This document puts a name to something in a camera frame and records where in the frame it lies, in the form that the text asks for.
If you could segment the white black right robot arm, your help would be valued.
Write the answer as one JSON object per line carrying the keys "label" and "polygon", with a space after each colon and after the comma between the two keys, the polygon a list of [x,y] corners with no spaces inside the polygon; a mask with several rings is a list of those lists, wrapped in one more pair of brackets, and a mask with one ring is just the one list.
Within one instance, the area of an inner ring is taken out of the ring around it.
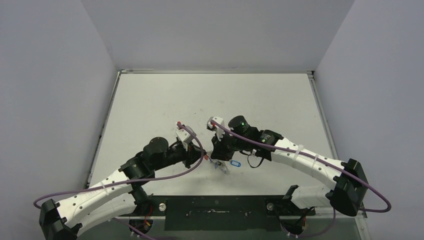
{"label": "white black right robot arm", "polygon": [[318,186],[293,185],[283,199],[282,207],[290,215],[311,207],[332,207],[346,216],[355,217],[361,210],[367,192],[361,163],[328,158],[295,144],[272,130],[250,126],[244,116],[234,117],[225,128],[223,119],[211,117],[206,128],[214,131],[214,160],[231,161],[236,152],[247,157],[284,164],[320,182]]}

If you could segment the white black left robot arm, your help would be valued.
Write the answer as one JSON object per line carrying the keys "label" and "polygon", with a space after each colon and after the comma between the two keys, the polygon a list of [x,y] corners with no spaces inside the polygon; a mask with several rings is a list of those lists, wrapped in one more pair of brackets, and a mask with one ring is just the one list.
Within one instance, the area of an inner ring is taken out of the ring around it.
{"label": "white black left robot arm", "polygon": [[142,186],[157,181],[155,172],[182,162],[198,165],[205,150],[191,141],[169,144],[155,137],[127,162],[99,183],[70,197],[49,199],[40,206],[39,225],[47,240],[75,240],[84,231],[114,217],[149,210],[149,197]]}

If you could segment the silver metal key plate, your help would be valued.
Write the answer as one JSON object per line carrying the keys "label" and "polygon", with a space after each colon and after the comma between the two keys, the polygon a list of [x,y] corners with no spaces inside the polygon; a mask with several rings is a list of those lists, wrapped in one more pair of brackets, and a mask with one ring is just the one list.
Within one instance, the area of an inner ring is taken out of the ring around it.
{"label": "silver metal key plate", "polygon": [[213,165],[214,169],[220,170],[225,175],[230,174],[230,170],[228,169],[227,165],[223,161],[216,160],[216,159],[210,159],[209,161]]}

